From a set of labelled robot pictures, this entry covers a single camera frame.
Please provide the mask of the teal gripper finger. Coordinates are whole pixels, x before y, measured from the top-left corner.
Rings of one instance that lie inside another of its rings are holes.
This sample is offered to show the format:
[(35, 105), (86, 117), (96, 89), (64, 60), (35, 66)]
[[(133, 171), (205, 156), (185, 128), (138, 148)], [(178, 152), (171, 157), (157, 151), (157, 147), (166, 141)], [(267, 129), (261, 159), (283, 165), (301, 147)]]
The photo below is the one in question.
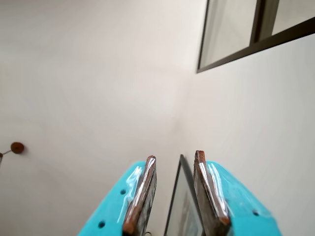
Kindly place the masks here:
[(78, 235), (144, 236), (156, 187), (156, 157), (151, 155), (126, 170)]
[(198, 150), (193, 181), (207, 236), (279, 236), (271, 212), (233, 174)]

